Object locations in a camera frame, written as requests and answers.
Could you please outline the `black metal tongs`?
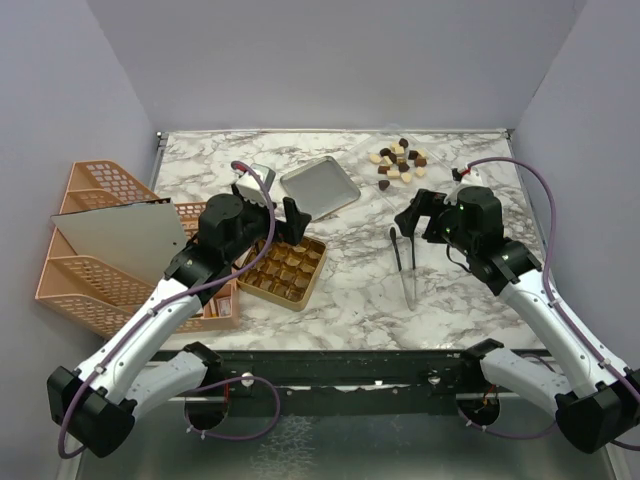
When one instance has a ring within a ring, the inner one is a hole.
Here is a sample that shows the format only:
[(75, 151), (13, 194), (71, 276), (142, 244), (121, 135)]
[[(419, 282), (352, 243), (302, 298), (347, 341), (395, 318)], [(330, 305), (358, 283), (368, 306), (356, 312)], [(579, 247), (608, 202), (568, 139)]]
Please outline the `black metal tongs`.
[(416, 294), (414, 293), (414, 289), (410, 283), (411, 270), (408, 268), (408, 264), (405, 261), (404, 252), (401, 249), (399, 236), (395, 227), (391, 227), (389, 229), (389, 237), (390, 237), (390, 241), (391, 241), (391, 245), (394, 253), (397, 271), (400, 276), (402, 292), (404, 295), (407, 308), (410, 311), (415, 311), (416, 310)]

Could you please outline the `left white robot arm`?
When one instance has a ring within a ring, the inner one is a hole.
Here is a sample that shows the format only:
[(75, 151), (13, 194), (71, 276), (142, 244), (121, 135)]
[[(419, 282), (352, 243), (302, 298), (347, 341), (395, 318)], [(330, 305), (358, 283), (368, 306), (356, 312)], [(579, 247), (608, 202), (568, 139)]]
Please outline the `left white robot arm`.
[(47, 380), (49, 408), (59, 425), (58, 454), (72, 436), (81, 450), (103, 458), (119, 448), (147, 411), (181, 393), (210, 394), (231, 384), (220, 356), (200, 342), (169, 363), (144, 368), (164, 342), (230, 280), (236, 260), (256, 244), (296, 246), (311, 217), (284, 198), (285, 218), (272, 201), (254, 204), (239, 194), (218, 194), (198, 218), (198, 230), (174, 256), (148, 300), (100, 350), (73, 370), (58, 367)]

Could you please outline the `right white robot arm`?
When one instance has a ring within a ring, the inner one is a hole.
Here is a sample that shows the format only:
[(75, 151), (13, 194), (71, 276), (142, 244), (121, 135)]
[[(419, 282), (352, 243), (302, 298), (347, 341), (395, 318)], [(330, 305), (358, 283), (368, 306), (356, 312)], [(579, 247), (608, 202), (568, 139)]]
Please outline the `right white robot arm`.
[(639, 423), (639, 373), (613, 354), (548, 285), (541, 263), (520, 241), (505, 236), (502, 204), (487, 187), (461, 188), (455, 195), (421, 189), (395, 223), (463, 253), (471, 274), (512, 308), (555, 359), (553, 373), (494, 340), (467, 350), (461, 383), (481, 391), (497, 384), (553, 416), (579, 451), (594, 453)]

